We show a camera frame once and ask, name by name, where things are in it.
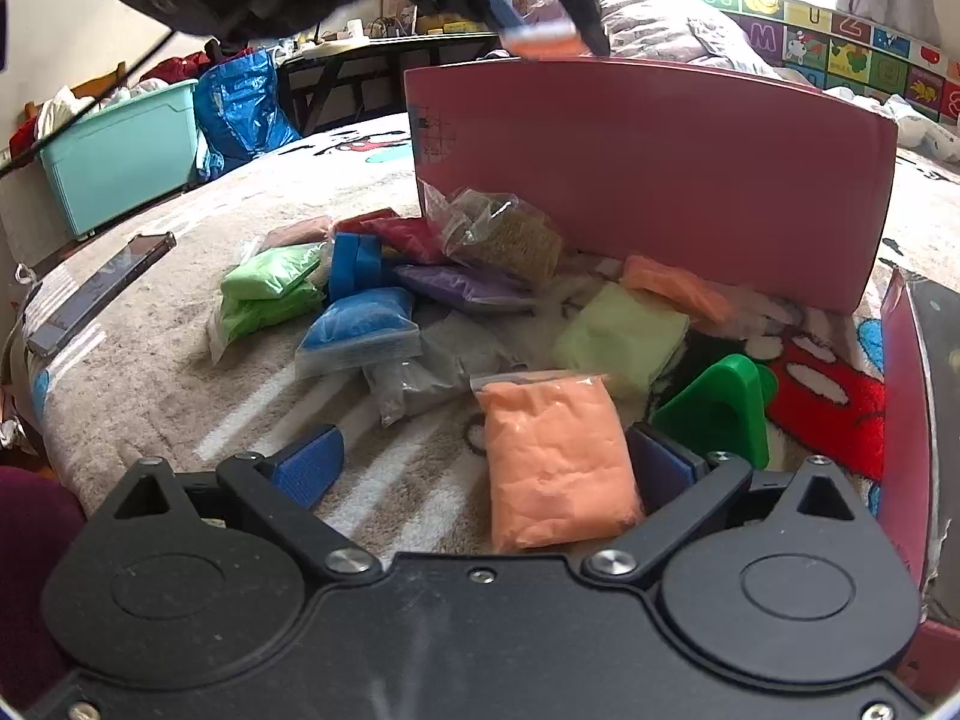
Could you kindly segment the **blue plastic mould block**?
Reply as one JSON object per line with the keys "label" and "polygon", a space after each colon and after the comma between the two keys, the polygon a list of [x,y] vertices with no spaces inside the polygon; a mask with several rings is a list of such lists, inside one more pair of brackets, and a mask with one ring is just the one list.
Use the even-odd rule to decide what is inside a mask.
{"label": "blue plastic mould block", "polygon": [[331,273],[327,281],[329,301],[340,301],[353,294],[396,284],[391,266],[382,258],[381,239],[373,234],[335,234]]}

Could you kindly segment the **teal plastic storage bin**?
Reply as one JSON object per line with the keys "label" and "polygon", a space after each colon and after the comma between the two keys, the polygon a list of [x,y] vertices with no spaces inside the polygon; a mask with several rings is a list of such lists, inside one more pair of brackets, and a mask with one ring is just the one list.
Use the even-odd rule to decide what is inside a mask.
{"label": "teal plastic storage bin", "polygon": [[73,236],[189,184],[199,144],[195,86],[167,85],[85,115],[41,151]]}

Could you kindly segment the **green sand bag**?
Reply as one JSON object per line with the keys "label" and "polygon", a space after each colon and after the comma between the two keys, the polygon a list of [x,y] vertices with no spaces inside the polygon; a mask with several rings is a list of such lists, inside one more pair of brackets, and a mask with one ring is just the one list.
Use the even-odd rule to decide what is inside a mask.
{"label": "green sand bag", "polygon": [[221,294],[236,301],[283,298],[316,270],[322,254],[320,242],[264,250],[224,275]]}
{"label": "green sand bag", "polygon": [[231,343],[299,317],[315,314],[324,304],[324,293],[303,281],[290,293],[262,301],[223,298],[206,322],[206,339],[213,364],[223,358]]}

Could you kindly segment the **smartphone in dark case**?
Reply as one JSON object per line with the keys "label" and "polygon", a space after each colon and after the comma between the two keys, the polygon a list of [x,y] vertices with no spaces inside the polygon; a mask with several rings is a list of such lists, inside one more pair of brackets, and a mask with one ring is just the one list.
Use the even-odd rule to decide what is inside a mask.
{"label": "smartphone in dark case", "polygon": [[29,333],[26,346],[41,359],[55,358],[78,333],[85,330],[104,309],[176,247],[172,232],[137,234],[116,255],[99,266],[75,293],[65,299],[46,320]]}

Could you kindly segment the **bright red sand bag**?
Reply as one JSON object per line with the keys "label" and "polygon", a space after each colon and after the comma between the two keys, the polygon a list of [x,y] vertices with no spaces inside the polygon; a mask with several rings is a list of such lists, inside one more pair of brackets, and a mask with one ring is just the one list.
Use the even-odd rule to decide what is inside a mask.
{"label": "bright red sand bag", "polygon": [[370,231],[371,224],[379,220],[393,220],[397,218],[397,213],[395,213],[392,208],[379,208],[379,210],[368,211],[368,213],[363,213],[363,215],[352,216],[346,220],[338,220],[334,227],[332,227],[332,232],[334,234],[340,234],[340,232],[348,232],[348,234],[366,234]]}

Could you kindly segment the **upper green sand bag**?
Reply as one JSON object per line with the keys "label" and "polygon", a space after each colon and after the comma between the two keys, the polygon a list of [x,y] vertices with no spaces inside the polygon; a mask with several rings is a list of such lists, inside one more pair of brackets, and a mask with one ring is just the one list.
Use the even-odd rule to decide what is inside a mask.
{"label": "upper green sand bag", "polygon": [[224,275],[221,294],[236,301],[283,298],[316,270],[322,254],[320,242],[264,250]]}

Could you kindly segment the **pink-brown sand bag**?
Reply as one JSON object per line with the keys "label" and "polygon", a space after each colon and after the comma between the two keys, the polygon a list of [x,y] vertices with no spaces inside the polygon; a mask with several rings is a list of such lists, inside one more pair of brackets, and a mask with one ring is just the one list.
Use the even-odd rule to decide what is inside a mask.
{"label": "pink-brown sand bag", "polygon": [[307,220],[274,227],[263,236],[257,252],[290,247],[290,245],[317,244],[329,237],[332,227],[334,222],[329,216],[313,216]]}

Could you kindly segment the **brown sand bag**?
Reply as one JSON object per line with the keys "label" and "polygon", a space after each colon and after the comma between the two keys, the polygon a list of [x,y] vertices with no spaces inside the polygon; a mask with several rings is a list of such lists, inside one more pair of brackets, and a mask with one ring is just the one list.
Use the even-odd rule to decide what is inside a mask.
{"label": "brown sand bag", "polygon": [[565,249],[550,218],[512,193],[461,188],[444,195],[420,182],[423,216],[448,259],[530,288],[553,278]]}

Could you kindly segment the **grey sand bag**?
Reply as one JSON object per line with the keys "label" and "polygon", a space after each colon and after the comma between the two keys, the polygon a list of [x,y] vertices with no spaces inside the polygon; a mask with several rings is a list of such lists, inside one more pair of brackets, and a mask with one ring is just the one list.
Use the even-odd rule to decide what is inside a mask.
{"label": "grey sand bag", "polygon": [[363,369],[382,427],[464,395],[474,377],[512,371],[519,364],[488,328],[460,312],[423,328],[420,344],[418,356]]}

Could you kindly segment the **dark printed box lid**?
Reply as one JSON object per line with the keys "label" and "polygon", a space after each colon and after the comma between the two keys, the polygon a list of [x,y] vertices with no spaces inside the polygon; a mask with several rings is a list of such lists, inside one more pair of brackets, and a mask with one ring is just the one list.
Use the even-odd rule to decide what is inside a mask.
{"label": "dark printed box lid", "polygon": [[897,268],[882,301],[885,449],[878,522],[924,614],[958,626],[958,294]]}

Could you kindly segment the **pale yellow-green sand bag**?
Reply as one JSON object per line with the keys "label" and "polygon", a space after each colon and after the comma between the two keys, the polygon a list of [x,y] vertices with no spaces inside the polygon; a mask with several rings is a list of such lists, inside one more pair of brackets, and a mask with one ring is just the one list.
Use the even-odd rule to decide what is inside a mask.
{"label": "pale yellow-green sand bag", "polygon": [[553,359],[563,369],[602,374],[619,394],[647,395],[688,325],[669,304],[607,283],[558,337]]}

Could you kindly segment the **green triangular plastic mould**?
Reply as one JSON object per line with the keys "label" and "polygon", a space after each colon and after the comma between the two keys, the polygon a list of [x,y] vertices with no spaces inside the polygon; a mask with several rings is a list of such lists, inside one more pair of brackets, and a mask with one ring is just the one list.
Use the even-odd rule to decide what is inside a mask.
{"label": "green triangular plastic mould", "polygon": [[729,355],[701,372],[652,413],[652,427],[693,454],[727,452],[765,470],[770,463],[766,408],[778,393],[768,367]]}

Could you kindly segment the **white crumpled cloth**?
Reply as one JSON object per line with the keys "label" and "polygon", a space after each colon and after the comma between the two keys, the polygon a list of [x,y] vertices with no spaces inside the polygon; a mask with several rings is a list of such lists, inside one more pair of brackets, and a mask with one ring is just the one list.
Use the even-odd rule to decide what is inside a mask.
{"label": "white crumpled cloth", "polygon": [[898,94],[892,94],[883,103],[864,94],[853,93],[846,86],[827,89],[827,94],[890,119],[898,130],[896,143],[901,148],[918,151],[926,158],[931,158],[938,163],[957,166],[960,161],[958,133],[945,125],[931,121]]}

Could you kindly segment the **orange item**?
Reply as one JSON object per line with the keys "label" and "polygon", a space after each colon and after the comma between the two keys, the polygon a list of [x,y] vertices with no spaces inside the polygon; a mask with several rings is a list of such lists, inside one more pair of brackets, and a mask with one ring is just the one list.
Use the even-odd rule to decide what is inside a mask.
{"label": "orange item", "polygon": [[509,54],[526,60],[579,59],[590,55],[590,48],[569,20],[523,23],[500,29],[498,37]]}

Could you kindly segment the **large orange sand bag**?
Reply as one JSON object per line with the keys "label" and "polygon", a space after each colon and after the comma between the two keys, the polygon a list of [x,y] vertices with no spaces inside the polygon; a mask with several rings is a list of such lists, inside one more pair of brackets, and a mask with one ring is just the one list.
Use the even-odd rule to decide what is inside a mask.
{"label": "large orange sand bag", "polygon": [[523,372],[480,379],[497,553],[613,538],[643,520],[625,429],[605,379]]}

